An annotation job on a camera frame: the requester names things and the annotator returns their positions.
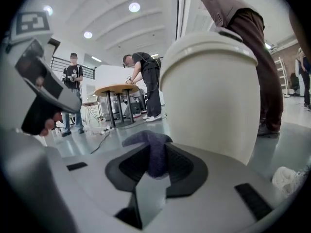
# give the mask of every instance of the purple cloth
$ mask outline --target purple cloth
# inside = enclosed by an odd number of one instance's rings
[[[135,143],[149,143],[150,157],[147,173],[153,178],[163,178],[168,175],[164,146],[166,142],[173,141],[165,134],[144,130],[126,138],[122,142],[122,146],[126,147]]]

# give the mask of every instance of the hand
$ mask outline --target hand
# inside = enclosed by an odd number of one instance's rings
[[[44,129],[41,131],[40,136],[47,136],[49,134],[49,130],[54,128],[54,123],[58,122],[62,119],[62,114],[56,113],[53,119],[48,119],[45,121]]]

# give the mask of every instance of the railing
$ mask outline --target railing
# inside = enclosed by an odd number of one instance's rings
[[[70,61],[63,60],[57,57],[53,57],[50,62],[50,68],[53,71],[64,72],[64,69],[70,65]],[[95,72],[93,69],[79,65],[82,67],[83,77],[89,79],[95,79]]]

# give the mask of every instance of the white shoe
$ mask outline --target white shoe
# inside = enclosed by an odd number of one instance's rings
[[[274,184],[285,196],[293,194],[304,182],[306,172],[295,172],[287,167],[279,167],[272,178]]]
[[[161,119],[161,118],[162,118],[162,117],[161,117],[161,114],[158,115],[158,116],[156,116],[156,117],[152,116],[152,117],[150,117],[149,119],[147,119],[146,122],[153,122],[153,121],[158,120],[158,119]]]

